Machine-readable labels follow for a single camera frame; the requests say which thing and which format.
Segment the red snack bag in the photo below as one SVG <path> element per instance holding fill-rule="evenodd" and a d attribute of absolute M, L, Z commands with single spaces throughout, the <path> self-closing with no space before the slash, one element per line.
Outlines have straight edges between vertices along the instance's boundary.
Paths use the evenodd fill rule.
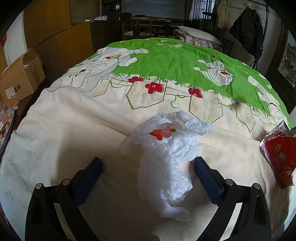
<path fill-rule="evenodd" d="M 295 170 L 295 130 L 281 121 L 259 144 L 280 189 L 293 185 Z"/>

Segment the white plastic bag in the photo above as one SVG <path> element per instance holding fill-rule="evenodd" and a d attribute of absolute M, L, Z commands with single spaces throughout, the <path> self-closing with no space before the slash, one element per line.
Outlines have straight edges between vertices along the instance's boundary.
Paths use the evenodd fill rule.
<path fill-rule="evenodd" d="M 198 156 L 197 137 L 211 130 L 210 122 L 184 111 L 161 111 L 140 124 L 122 145 L 124 155 L 136 145 L 143 149 L 137 174 L 138 195 L 160 217 L 191 220 L 191 213 L 181 203 L 193 185 L 179 164 Z"/>

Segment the blue snack plate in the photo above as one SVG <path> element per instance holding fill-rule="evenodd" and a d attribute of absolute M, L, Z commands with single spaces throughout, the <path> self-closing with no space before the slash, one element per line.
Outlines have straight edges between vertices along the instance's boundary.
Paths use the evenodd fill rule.
<path fill-rule="evenodd" d="M 1 113 L 1 154 L 4 152 L 6 144 L 15 120 L 15 110 L 10 109 L 6 113 Z"/>

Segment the brown cardboard box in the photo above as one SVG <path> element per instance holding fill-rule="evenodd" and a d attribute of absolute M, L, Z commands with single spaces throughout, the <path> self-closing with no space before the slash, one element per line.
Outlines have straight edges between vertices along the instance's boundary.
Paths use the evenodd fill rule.
<path fill-rule="evenodd" d="M 33 94 L 44 79 L 41 58 L 30 48 L 1 74 L 1 97 L 10 108 Z"/>

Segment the framed landscape painting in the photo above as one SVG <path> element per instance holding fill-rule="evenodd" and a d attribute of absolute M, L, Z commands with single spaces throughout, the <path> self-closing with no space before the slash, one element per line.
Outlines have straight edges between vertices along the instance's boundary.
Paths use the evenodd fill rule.
<path fill-rule="evenodd" d="M 295 87 L 295 62 L 296 62 L 296 48 L 295 39 L 290 31 L 287 32 L 287 43 L 285 45 L 285 52 L 279 67 L 279 72 L 287 78 L 289 83 Z"/>

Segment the black hanging jacket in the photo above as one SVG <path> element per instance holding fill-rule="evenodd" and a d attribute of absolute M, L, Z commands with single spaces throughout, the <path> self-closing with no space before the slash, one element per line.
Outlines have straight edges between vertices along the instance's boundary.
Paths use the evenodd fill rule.
<path fill-rule="evenodd" d="M 255 9 L 246 7 L 234 21 L 229 33 L 238 40 L 248 52 L 260 49 L 263 42 L 263 27 Z"/>

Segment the floral pillow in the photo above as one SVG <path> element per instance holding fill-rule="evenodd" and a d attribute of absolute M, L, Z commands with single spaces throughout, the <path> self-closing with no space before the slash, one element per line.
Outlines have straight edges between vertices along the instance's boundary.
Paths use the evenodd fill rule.
<path fill-rule="evenodd" d="M 213 35 L 198 29 L 178 26 L 173 30 L 174 39 L 199 47 L 207 47 L 222 52 L 221 42 Z"/>

